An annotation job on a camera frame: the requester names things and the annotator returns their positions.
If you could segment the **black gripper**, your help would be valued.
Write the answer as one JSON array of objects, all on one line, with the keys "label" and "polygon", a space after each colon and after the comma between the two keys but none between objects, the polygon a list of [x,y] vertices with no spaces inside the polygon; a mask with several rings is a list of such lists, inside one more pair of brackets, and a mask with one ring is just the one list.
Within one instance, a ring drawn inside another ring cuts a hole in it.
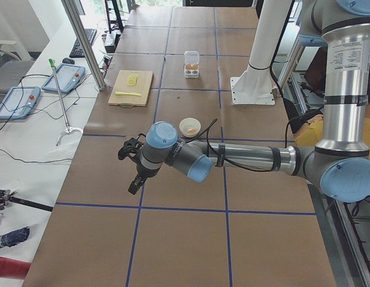
[{"label": "black gripper", "polygon": [[144,182],[148,178],[154,177],[160,168],[158,169],[149,169],[145,166],[143,166],[141,163],[137,164],[137,175],[135,179],[131,182],[128,192],[131,194],[136,194],[138,190],[144,185]]}]

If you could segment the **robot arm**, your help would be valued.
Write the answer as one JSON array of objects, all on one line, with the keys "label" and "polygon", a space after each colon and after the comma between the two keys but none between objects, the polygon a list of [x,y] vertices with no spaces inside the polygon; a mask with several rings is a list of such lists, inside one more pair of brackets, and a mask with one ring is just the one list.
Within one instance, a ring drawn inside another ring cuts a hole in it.
[{"label": "robot arm", "polygon": [[176,128],[154,123],[145,141],[132,138],[119,150],[137,175],[136,193],[167,164],[202,182],[213,166],[254,172],[283,171],[310,181],[325,195],[345,203],[370,195],[369,148],[363,142],[370,63],[370,1],[304,1],[300,38],[305,45],[327,44],[322,139],[314,146],[233,145],[183,141]]}]

